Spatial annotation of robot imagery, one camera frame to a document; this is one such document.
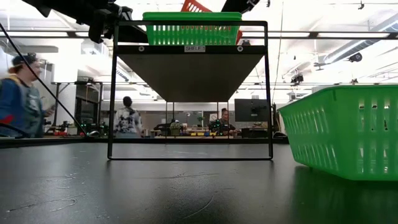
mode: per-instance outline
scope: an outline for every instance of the black table surface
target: black table surface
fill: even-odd
[[[115,144],[115,156],[254,157],[265,145]],[[107,161],[106,144],[0,149],[0,223],[398,223],[398,183],[295,163]]]

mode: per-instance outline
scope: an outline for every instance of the blue jacket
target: blue jacket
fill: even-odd
[[[36,133],[30,133],[27,128],[29,124],[26,123],[25,111],[25,97],[22,96],[21,81],[16,75],[11,75],[8,78],[1,80],[0,84],[0,121],[12,116],[11,126],[21,129],[31,134],[32,137],[42,137],[42,129],[37,130]],[[20,136],[16,131],[0,127],[0,134],[7,136]]]

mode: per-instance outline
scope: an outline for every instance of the green plastic basket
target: green plastic basket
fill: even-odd
[[[154,21],[240,21],[238,12],[145,12]],[[146,26],[149,45],[235,45],[239,26]]]
[[[398,180],[398,86],[334,86],[280,113],[296,162],[351,180]]]

